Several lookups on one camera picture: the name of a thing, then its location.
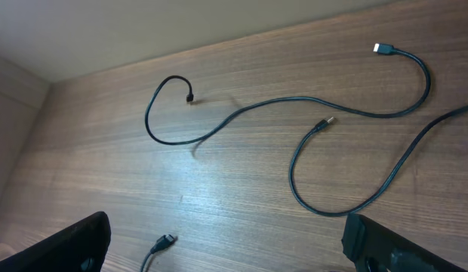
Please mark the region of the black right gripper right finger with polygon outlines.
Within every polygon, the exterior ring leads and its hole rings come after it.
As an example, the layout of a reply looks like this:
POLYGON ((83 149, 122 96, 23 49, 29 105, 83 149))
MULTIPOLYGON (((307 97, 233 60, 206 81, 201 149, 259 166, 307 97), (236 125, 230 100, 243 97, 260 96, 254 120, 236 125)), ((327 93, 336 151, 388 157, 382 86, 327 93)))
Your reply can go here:
POLYGON ((341 240, 357 271, 461 272, 435 255, 364 215, 350 214, 341 240))

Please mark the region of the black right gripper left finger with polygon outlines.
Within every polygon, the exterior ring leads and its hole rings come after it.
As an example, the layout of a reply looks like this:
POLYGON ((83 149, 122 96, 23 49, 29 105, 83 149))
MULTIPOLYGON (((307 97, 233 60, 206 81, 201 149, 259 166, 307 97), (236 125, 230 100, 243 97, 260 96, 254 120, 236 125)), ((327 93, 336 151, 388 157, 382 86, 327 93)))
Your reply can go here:
POLYGON ((105 212, 92 215, 0 261, 0 272, 100 271, 111 241, 105 212))

